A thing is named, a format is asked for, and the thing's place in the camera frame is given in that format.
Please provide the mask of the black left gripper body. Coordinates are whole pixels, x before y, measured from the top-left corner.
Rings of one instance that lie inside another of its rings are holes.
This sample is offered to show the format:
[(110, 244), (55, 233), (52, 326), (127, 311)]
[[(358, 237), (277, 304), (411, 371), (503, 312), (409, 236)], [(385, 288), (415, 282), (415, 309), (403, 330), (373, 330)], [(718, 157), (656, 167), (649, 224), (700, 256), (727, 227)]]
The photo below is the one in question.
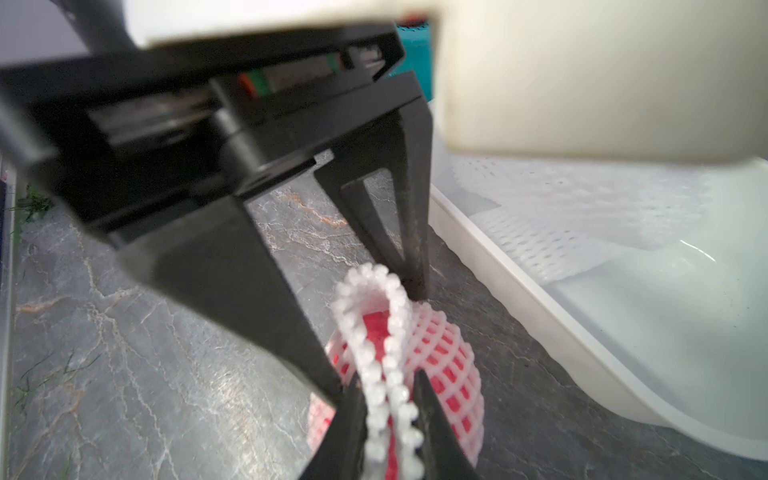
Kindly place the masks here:
[(5, 67), (1, 148), (113, 244), (167, 210), (247, 199), (423, 99), (390, 25), (298, 30)]

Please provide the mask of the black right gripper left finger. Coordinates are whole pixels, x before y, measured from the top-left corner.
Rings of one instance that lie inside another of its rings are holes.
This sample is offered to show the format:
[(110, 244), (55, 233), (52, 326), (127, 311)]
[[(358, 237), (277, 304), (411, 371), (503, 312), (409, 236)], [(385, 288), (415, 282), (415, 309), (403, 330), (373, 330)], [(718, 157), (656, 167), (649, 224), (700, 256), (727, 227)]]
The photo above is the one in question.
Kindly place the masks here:
[(318, 450), (299, 479), (361, 479), (366, 415), (364, 393), (358, 383), (351, 383)]

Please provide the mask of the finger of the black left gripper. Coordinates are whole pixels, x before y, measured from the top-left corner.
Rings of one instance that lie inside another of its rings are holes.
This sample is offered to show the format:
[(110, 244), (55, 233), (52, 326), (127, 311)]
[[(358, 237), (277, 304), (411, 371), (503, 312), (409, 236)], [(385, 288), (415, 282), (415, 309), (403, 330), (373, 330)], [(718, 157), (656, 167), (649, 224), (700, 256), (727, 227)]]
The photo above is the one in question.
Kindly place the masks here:
[(372, 259), (415, 301), (428, 297), (432, 138), (418, 98), (336, 142), (333, 159), (314, 172)]
[(339, 375), (238, 199), (183, 201), (114, 231), (113, 245), (137, 282), (271, 354), (327, 403), (341, 402)]

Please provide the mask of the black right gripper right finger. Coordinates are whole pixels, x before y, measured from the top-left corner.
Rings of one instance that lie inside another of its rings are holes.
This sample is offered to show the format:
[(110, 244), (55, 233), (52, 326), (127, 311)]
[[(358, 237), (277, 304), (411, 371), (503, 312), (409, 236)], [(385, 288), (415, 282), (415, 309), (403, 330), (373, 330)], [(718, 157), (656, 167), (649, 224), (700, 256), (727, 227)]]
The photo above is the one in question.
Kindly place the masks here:
[(430, 379), (424, 370), (414, 376), (413, 399), (419, 409), (417, 428), (424, 435), (420, 458), (427, 480), (478, 480), (462, 451)]

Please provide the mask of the white foam net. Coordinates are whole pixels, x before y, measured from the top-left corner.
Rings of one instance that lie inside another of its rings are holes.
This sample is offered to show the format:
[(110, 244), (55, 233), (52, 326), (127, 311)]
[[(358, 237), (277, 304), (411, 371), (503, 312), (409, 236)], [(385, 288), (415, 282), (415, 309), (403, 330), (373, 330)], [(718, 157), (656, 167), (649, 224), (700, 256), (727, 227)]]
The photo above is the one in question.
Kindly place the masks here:
[(476, 213), (470, 219), (540, 285), (584, 273), (632, 251), (569, 228), (514, 215), (503, 207)]
[[(410, 300), (400, 278), (383, 265), (355, 267), (336, 287), (331, 311), (356, 367), (349, 383), (342, 381), (343, 394), (351, 383), (358, 383), (367, 407), (361, 479), (425, 479), (420, 458), (424, 435), (417, 428), (419, 409), (413, 399), (416, 371), (412, 389), (405, 371), (413, 310), (424, 302)], [(377, 360), (363, 318), (384, 310), (390, 315), (388, 334), (383, 358)]]
[(710, 199), (701, 167), (455, 157), (452, 170), (464, 190), (514, 215), (643, 250), (686, 235)]

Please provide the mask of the teal plastic basket left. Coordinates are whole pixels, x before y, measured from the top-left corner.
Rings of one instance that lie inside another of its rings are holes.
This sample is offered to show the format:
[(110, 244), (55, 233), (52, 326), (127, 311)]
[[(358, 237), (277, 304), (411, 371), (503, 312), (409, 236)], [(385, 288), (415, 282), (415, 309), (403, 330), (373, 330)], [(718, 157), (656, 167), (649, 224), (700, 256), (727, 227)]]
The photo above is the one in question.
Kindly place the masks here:
[(421, 86), (424, 96), (430, 102), (433, 95), (432, 47), (429, 22), (397, 25), (397, 31), (405, 49), (403, 61), (390, 73), (391, 76), (412, 71)]

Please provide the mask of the white plastic tub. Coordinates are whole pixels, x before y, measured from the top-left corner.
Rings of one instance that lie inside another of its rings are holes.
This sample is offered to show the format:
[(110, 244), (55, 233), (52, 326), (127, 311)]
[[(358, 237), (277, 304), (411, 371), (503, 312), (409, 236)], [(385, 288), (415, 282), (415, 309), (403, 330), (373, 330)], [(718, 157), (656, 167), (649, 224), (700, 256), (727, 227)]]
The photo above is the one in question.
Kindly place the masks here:
[(610, 411), (713, 448), (767, 456), (767, 163), (701, 167), (703, 219), (658, 249), (631, 248), (538, 284), (470, 219), (501, 207), (464, 190), (433, 141), (430, 223), (577, 385)]

